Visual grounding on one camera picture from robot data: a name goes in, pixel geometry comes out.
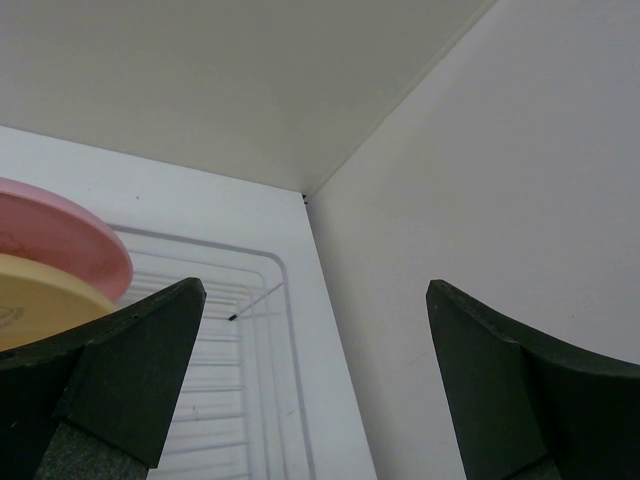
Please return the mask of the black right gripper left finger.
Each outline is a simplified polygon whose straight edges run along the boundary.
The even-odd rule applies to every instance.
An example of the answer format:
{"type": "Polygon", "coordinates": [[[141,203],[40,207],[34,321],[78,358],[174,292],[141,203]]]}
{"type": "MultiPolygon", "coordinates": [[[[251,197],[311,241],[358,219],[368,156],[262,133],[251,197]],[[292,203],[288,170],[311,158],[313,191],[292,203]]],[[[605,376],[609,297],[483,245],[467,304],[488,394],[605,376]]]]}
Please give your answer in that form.
{"type": "Polygon", "coordinates": [[[1,353],[4,479],[144,479],[156,468],[206,291],[185,278],[1,353]]]}

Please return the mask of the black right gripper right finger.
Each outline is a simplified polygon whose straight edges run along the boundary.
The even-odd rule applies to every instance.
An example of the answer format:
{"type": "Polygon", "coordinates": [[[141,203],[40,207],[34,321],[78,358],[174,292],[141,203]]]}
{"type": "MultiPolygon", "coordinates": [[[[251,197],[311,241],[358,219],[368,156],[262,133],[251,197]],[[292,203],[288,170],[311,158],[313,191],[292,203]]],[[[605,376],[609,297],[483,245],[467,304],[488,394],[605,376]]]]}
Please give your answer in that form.
{"type": "Polygon", "coordinates": [[[636,479],[639,367],[538,331],[444,280],[429,325],[469,479],[636,479]]]}

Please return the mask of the yellow plastic plate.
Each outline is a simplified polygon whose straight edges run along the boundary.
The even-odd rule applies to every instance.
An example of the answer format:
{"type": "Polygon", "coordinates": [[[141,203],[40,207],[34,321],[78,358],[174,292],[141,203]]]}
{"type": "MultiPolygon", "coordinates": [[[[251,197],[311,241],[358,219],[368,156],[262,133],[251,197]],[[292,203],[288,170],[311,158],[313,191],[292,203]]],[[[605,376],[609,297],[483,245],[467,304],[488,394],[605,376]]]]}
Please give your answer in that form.
{"type": "Polygon", "coordinates": [[[21,257],[1,256],[1,349],[33,343],[111,314],[116,305],[88,283],[21,257]]]}

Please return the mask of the pink plastic plate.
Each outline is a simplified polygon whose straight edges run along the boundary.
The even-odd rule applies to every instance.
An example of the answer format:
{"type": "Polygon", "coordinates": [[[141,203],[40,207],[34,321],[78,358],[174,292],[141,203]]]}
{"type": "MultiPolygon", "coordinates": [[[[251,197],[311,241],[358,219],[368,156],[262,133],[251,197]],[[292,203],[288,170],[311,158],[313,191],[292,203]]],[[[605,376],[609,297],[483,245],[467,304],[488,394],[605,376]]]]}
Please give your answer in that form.
{"type": "Polygon", "coordinates": [[[132,282],[128,250],[99,217],[62,196],[8,178],[1,180],[1,252],[65,271],[112,301],[132,282]]]}

